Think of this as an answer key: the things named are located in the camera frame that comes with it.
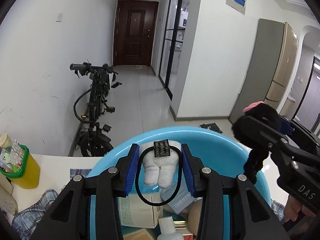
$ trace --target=green rim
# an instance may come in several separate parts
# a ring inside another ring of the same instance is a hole
[[[7,173],[7,172],[3,171],[2,169],[0,169],[0,172],[4,176],[8,177],[9,179],[20,179],[23,176],[23,174],[24,174],[24,172],[26,170],[27,160],[28,160],[28,156],[29,156],[29,149],[28,149],[27,146],[21,145],[21,144],[20,144],[20,147],[21,147],[22,150],[24,150],[24,156],[23,156],[23,160],[22,160],[22,165],[21,165],[20,171],[16,172],[16,173]]]

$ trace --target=metal screw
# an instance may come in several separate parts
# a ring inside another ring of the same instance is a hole
[[[280,140],[281,140],[283,143],[285,143],[285,144],[288,143],[288,141],[287,141],[286,139],[284,139],[284,138],[281,138]]]
[[[73,177],[74,181],[81,181],[81,179],[82,179],[81,175],[76,175],[76,176]]]
[[[118,169],[116,167],[110,167],[108,169],[109,173],[116,173],[118,171]]]
[[[292,162],[291,162],[291,165],[292,165],[292,167],[294,167],[296,170],[299,168],[299,165],[298,165],[295,161],[292,161]]]
[[[208,168],[208,167],[204,167],[204,168],[202,168],[202,172],[206,173],[206,174],[209,174],[211,172],[211,169]]]
[[[245,176],[243,174],[240,174],[240,175],[238,175],[238,179],[241,180],[241,181],[246,181],[247,180],[247,176]]]

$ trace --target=gold refrigerator door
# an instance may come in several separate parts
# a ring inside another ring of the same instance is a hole
[[[298,39],[288,23],[284,24],[284,37],[278,66],[264,102],[277,109],[291,77],[296,59]]]

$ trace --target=yellow trash bin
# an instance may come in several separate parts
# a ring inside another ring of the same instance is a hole
[[[22,165],[19,172],[16,173],[7,173],[0,169],[0,172],[12,180],[13,183],[19,187],[25,189],[31,189],[38,187],[39,175],[40,175],[40,166],[32,155],[29,153],[27,146],[20,145],[21,149],[24,150],[24,157],[22,160]]]

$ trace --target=black folding bike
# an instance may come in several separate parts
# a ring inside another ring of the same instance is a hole
[[[77,144],[84,157],[104,156],[113,149],[113,146],[110,143],[111,139],[104,135],[102,131],[109,132],[111,126],[105,124],[100,128],[100,123],[97,122],[97,120],[105,112],[113,113],[115,111],[114,107],[107,105],[105,97],[109,93],[109,73],[113,73],[114,80],[116,72],[114,72],[113,67],[109,67],[108,64],[104,64],[102,67],[95,67],[86,62],[83,64],[71,64],[70,70],[74,70],[78,77],[79,74],[84,76],[90,73],[89,78],[92,80],[90,89],[84,92],[73,106],[76,118],[82,123],[89,124],[87,131],[79,133]],[[90,99],[87,104],[89,110],[88,115],[79,116],[76,112],[76,104],[89,92]]]

